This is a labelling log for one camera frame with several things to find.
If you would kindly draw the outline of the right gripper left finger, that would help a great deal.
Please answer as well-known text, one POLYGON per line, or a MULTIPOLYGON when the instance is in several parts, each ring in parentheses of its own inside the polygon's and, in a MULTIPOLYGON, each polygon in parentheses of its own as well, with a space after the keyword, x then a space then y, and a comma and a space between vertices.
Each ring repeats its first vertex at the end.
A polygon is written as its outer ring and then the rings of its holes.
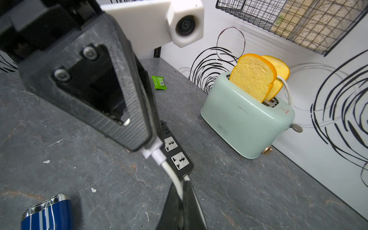
POLYGON ((172 183, 156 230, 182 230, 184 225, 182 207, 182 200, 172 183))

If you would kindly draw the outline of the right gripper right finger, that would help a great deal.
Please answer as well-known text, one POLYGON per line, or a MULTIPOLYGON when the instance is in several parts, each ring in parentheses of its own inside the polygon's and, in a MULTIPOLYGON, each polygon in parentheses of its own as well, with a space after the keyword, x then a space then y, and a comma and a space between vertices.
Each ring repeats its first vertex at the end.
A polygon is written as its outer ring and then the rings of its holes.
POLYGON ((205 218, 195 195, 191 181, 184 180, 183 191, 183 229, 206 230, 207 225, 205 218))

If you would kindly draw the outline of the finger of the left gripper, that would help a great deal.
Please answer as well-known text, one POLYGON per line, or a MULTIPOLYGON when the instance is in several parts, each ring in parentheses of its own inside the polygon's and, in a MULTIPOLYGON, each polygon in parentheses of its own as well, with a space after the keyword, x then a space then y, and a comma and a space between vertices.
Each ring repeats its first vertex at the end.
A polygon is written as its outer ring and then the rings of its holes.
POLYGON ((140 80, 142 82, 146 98, 147 98, 147 108, 149 109, 149 116, 150 116, 150 123, 151 126, 154 127, 156 134, 159 138, 162 138, 162 127, 159 118, 159 113, 157 111, 157 103, 154 93, 154 84, 149 76, 148 72, 144 69, 143 65, 141 64, 140 60, 135 56, 135 61, 138 69, 138 73, 140 76, 140 80))

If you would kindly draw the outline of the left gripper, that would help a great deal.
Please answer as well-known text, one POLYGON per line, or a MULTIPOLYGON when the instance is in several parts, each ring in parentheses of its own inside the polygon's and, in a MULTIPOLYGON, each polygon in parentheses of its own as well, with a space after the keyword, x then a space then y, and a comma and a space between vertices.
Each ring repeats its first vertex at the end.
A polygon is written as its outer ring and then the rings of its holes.
POLYGON ((1 1, 1 51, 25 59, 18 70, 27 90, 124 148, 152 141, 136 55, 97 1, 1 1))

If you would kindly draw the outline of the black power strip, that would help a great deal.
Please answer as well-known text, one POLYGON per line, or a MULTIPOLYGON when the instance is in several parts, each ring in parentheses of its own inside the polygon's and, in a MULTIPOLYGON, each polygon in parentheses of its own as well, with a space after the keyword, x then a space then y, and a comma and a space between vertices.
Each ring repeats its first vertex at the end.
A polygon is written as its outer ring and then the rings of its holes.
POLYGON ((161 133, 163 135, 163 145, 161 146, 162 152, 167 158, 167 162, 175 171, 178 178, 182 181, 185 176, 190 175, 194 168, 193 162, 188 157, 174 134, 170 131, 167 123, 160 121, 161 133))

